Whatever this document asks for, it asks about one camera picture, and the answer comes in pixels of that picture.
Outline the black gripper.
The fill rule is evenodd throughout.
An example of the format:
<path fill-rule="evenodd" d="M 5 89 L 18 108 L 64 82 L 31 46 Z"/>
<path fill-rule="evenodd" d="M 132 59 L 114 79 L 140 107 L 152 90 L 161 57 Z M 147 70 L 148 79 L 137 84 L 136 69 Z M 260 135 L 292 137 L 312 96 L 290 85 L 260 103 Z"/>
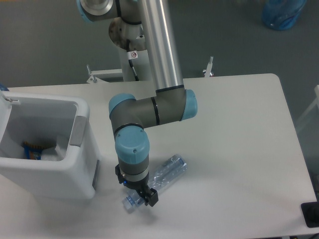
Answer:
<path fill-rule="evenodd" d="M 146 206 L 153 207 L 158 202 L 157 190 L 147 185 L 149 181 L 149 169 L 144 170 L 142 173 L 131 175 L 122 171 L 118 164 L 115 166 L 115 174 L 120 184 L 129 189 L 136 190 L 138 195 L 144 200 Z"/>

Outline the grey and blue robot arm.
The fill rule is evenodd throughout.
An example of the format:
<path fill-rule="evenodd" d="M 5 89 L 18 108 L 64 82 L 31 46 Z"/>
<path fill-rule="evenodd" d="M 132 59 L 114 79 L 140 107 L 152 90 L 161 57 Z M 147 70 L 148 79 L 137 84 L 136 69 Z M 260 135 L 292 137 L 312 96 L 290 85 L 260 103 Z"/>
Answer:
<path fill-rule="evenodd" d="M 135 190 L 146 205 L 154 206 L 159 198 L 156 189 L 148 186 L 150 142 L 145 129 L 197 114 L 195 93 L 184 87 L 168 2 L 79 0 L 77 7 L 88 22 L 119 17 L 130 26 L 143 28 L 156 95 L 141 100 L 131 94 L 115 95 L 109 101 L 109 118 L 119 182 Z"/>

